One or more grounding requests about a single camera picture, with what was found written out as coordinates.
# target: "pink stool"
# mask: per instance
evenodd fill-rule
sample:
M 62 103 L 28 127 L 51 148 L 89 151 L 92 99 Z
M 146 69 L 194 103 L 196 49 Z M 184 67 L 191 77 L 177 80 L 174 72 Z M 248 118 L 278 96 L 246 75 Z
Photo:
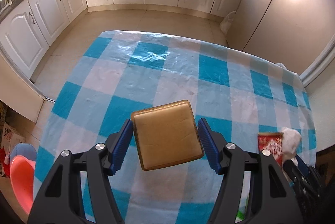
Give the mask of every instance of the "pink stool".
M 29 215 L 33 203 L 35 162 L 17 155 L 10 166 L 10 182 L 17 201 Z

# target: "metal screw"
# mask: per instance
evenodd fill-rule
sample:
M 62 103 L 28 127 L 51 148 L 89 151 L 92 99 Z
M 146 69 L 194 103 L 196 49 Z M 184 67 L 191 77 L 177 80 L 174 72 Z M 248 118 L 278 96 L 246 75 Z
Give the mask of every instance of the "metal screw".
M 270 156 L 271 155 L 271 152 L 267 149 L 263 149 L 262 153 L 263 153 L 264 156 Z
M 97 144 L 97 145 L 95 146 L 95 149 L 97 149 L 97 150 L 102 150 L 102 149 L 104 149 L 104 144 L 102 144 L 102 143 Z
M 235 149 L 235 148 L 236 148 L 236 145 L 235 145 L 235 144 L 233 144 L 233 143 L 227 143 L 227 144 L 226 144 L 226 147 L 227 147 L 228 149 L 231 149 L 231 150 L 233 150 L 233 149 Z
M 68 156 L 70 154 L 70 151 L 68 151 L 68 150 L 64 150 L 64 151 L 62 151 L 62 153 L 61 153 L 61 155 L 63 156 L 63 157 L 66 157 L 66 156 Z

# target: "floor tile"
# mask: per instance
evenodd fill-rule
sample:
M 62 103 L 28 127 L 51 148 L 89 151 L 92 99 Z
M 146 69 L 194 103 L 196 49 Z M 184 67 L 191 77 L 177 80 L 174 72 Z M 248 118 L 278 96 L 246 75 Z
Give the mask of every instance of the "floor tile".
M 32 136 L 28 131 L 25 130 L 23 133 L 23 136 L 26 137 L 26 144 L 31 144 L 36 151 L 38 151 L 39 146 L 40 146 L 40 141 Z
M 52 53 L 53 56 L 78 56 L 81 57 L 92 42 L 101 32 L 86 34 L 83 36 L 85 29 L 72 32 L 67 36 Z
M 147 10 L 137 30 L 214 42 L 208 19 L 173 12 Z
M 52 102 L 49 101 L 44 101 L 40 114 L 37 118 L 37 122 L 36 124 L 34 124 L 33 129 L 28 130 L 28 128 L 26 128 L 26 130 L 33 136 L 35 137 L 37 140 L 41 140 L 42 138 L 42 133 L 43 133 L 43 129 L 44 126 L 46 125 L 46 122 L 50 116 L 50 112 L 53 108 L 54 104 Z
M 55 100 L 80 58 L 79 56 L 51 56 L 35 85 L 45 96 Z
M 210 28 L 214 37 L 214 43 L 228 47 L 227 39 L 220 30 L 220 23 L 209 21 Z
M 97 11 L 88 15 L 86 26 L 103 32 L 107 30 L 134 31 L 145 10 L 108 10 Z

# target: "plastic table cover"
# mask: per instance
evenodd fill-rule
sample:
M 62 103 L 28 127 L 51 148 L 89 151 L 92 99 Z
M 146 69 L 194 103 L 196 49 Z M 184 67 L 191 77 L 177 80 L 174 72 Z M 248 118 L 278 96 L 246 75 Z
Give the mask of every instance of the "plastic table cover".
M 258 151 L 258 132 L 296 129 L 302 135 L 298 154 L 315 163 L 311 109 L 297 74 L 204 41 L 106 31 L 79 60 L 51 111 L 38 149 L 34 195 L 61 151 L 89 150 L 118 132 L 131 112 L 183 99 L 196 122 L 205 117 L 212 130 L 246 151 Z M 86 217 L 94 221 L 85 172 L 81 177 Z M 242 212 L 249 179 L 245 172 Z M 143 171 L 133 138 L 110 184 L 126 224 L 200 224 L 208 220 L 221 180 L 206 156 Z

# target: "red wrapper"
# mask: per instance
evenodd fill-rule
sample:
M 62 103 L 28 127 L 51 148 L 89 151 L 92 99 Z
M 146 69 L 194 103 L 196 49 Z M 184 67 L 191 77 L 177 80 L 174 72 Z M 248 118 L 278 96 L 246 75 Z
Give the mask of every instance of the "red wrapper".
M 276 162 L 282 164 L 281 141 L 283 134 L 280 132 L 260 132 L 258 133 L 258 149 L 267 149 L 271 152 Z

